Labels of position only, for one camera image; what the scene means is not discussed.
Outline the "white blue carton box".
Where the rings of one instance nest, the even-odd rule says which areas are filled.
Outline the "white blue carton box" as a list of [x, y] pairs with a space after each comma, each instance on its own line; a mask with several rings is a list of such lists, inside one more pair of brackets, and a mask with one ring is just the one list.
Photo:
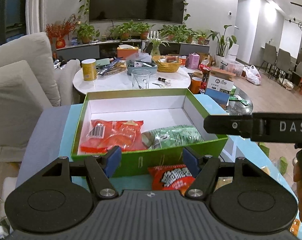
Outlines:
[[226, 106], [233, 88], [234, 82], [225, 78], [209, 75], [205, 95], [211, 97], [216, 103]]

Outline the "tv cabinet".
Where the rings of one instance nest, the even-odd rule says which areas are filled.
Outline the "tv cabinet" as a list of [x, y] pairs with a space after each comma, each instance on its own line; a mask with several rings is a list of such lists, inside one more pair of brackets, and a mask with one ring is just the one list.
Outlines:
[[[135, 40], [110, 40], [104, 42], [91, 42], [88, 44], [78, 44], [76, 46], [67, 46], [56, 50], [56, 55], [65, 60], [78, 59], [104, 59], [115, 58], [120, 50], [122, 54], [131, 54], [136, 51], [151, 53], [153, 44], [139, 39]], [[159, 45], [161, 55], [181, 55], [187, 56], [191, 53], [208, 54], [210, 46], [196, 43], [184, 43], [168, 41]]]

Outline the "red round-cake snack bag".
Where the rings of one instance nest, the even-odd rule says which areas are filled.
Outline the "red round-cake snack bag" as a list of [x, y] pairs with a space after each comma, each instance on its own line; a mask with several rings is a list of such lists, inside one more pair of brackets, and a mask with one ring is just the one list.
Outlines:
[[80, 144], [80, 150], [85, 153], [106, 153], [114, 146], [119, 146], [123, 152], [146, 150], [140, 132], [143, 124], [143, 121], [134, 120], [91, 120], [92, 128]]

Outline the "wall television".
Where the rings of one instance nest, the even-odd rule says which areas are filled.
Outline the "wall television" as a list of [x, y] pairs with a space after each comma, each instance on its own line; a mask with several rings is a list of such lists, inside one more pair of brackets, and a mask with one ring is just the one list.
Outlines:
[[90, 0], [89, 20], [145, 20], [181, 23], [184, 0]]

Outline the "green gift box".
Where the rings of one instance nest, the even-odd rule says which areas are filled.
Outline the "green gift box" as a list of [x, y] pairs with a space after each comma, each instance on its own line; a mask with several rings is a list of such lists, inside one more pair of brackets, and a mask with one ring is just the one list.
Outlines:
[[[191, 144], [195, 152], [217, 157], [222, 152], [227, 135], [208, 134], [204, 119], [208, 110], [188, 89], [134, 89], [90, 92], [86, 95], [74, 136], [71, 158], [81, 160], [92, 154], [82, 152], [80, 144], [92, 128], [91, 120], [143, 121], [141, 132], [178, 125], [194, 126], [203, 139]], [[114, 177], [138, 176], [148, 173], [148, 167], [182, 163], [182, 146], [146, 151], [123, 152]]]

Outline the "dark round side table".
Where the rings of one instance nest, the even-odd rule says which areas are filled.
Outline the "dark round side table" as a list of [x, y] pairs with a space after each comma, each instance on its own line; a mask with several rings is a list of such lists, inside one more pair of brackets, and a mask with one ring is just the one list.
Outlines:
[[229, 115], [245, 115], [245, 114], [252, 113], [253, 111], [252, 101], [243, 90], [236, 87], [234, 84], [231, 91], [231, 95], [229, 97], [229, 102], [227, 103], [226, 106], [216, 103], [211, 97], [205, 95], [206, 86], [207, 86], [207, 82], [202, 81], [200, 92], [198, 94], [194, 94], [194, 96], [196, 99], [200, 101], [200, 103], [205, 108], [209, 109], [210, 113], [213, 114], [227, 113]]

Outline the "orange cup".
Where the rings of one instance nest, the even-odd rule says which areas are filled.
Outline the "orange cup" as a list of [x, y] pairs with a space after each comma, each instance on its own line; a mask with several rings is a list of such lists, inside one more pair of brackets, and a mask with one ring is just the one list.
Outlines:
[[192, 77], [191, 78], [191, 85], [190, 85], [190, 91], [193, 94], [198, 94], [200, 92], [200, 88], [201, 88], [201, 83], [202, 83], [202, 79], [199, 77]]

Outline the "red crispy noodle snack bag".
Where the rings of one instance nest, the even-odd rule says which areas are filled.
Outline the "red crispy noodle snack bag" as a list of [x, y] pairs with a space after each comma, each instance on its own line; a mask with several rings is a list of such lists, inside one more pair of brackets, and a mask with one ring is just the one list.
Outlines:
[[184, 164], [149, 167], [148, 171], [153, 178], [152, 190], [178, 190], [183, 196], [186, 190], [195, 181], [189, 169]]

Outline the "grey sofa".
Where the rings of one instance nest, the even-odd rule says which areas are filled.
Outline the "grey sofa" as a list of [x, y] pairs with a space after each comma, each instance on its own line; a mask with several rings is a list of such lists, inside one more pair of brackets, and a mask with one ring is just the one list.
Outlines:
[[42, 112], [78, 102], [78, 59], [54, 67], [46, 33], [0, 46], [0, 162], [21, 162]]

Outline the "green snack bag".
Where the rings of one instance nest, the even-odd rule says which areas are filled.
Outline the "green snack bag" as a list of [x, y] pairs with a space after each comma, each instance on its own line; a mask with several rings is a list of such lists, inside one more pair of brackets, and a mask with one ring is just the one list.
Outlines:
[[192, 125], [178, 125], [153, 129], [141, 134], [142, 142], [148, 149], [163, 149], [202, 143], [205, 140]]

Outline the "tall leafy floor plant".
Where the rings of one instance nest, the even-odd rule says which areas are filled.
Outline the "tall leafy floor plant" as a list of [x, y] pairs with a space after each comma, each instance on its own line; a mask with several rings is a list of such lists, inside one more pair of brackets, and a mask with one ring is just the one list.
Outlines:
[[226, 31], [232, 25], [224, 25], [224, 32], [220, 34], [220, 32], [210, 30], [208, 38], [212, 38], [212, 40], [217, 40], [217, 55], [224, 57], [226, 49], [231, 49], [234, 44], [237, 43], [237, 38], [235, 35], [226, 36]]

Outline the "white round coffee table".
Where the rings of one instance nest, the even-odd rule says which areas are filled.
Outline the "white round coffee table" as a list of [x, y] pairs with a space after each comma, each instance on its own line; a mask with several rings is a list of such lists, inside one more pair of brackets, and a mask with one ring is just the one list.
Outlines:
[[[186, 68], [179, 68], [175, 73], [162, 73], [157, 72], [150, 77], [149, 88], [157, 89], [160, 86], [155, 83], [161, 84], [158, 80], [159, 77], [168, 79], [171, 85], [166, 88], [188, 88], [191, 84], [191, 78]], [[85, 81], [80, 69], [73, 79], [74, 88], [81, 94], [86, 95], [89, 92], [103, 92], [112, 90], [132, 90], [131, 76], [127, 75], [127, 71], [123, 71], [113, 75], [98, 76], [93, 81]]]

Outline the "blue grey tray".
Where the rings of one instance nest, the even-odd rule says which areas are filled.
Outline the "blue grey tray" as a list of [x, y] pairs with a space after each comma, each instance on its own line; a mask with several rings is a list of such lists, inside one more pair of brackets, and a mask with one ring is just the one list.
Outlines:
[[126, 61], [127, 75], [131, 75], [132, 71], [135, 69], [145, 69], [148, 70], [152, 75], [155, 75], [158, 71], [158, 65], [153, 62], [143, 62], [143, 61]]

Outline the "white curtain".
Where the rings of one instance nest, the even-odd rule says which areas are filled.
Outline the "white curtain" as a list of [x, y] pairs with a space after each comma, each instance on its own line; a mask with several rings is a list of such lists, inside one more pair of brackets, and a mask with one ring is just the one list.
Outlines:
[[27, 35], [45, 31], [48, 0], [26, 0], [25, 20]]

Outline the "glass cup with spoon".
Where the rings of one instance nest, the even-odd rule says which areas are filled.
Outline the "glass cup with spoon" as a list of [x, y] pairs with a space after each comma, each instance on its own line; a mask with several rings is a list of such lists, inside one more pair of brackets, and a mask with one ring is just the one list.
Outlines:
[[133, 89], [148, 89], [151, 73], [146, 69], [134, 69], [131, 72]]

